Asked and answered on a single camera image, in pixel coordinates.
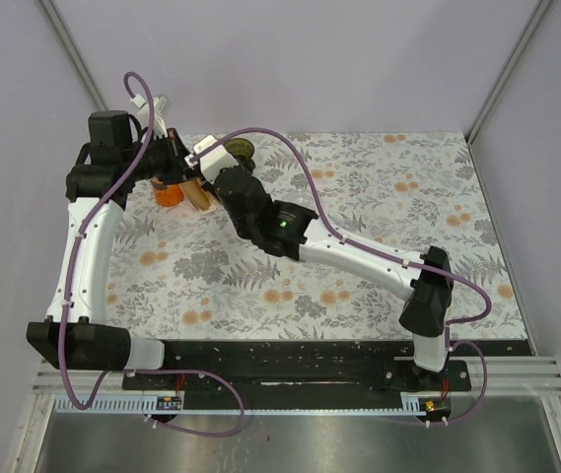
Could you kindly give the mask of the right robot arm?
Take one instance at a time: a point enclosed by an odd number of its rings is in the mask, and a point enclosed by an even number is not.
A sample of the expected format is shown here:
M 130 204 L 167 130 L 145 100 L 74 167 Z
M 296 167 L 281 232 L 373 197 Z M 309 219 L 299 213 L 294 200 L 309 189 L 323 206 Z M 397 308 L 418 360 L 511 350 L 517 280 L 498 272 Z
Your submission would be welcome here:
M 412 334 L 415 382 L 433 390 L 448 379 L 445 317 L 454 281 L 444 250 L 400 251 L 343 235 L 314 210 L 273 200 L 239 166 L 220 171 L 212 187 L 237 235 L 266 254 L 345 271 L 402 300 L 399 323 Z

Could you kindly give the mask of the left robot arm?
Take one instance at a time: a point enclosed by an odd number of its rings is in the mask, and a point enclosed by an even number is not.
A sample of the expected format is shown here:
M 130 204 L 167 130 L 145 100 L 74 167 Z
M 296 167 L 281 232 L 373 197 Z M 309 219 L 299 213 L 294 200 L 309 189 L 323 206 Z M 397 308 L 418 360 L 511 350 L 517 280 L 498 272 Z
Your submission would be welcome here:
M 163 117 L 142 108 L 94 112 L 90 140 L 66 176 L 68 235 L 61 273 L 42 322 L 27 329 L 30 345 L 57 369 L 144 370 L 154 387 L 178 377 L 165 345 L 106 322 L 106 281 L 114 237 L 136 182 L 179 184 L 194 176 L 187 149 Z

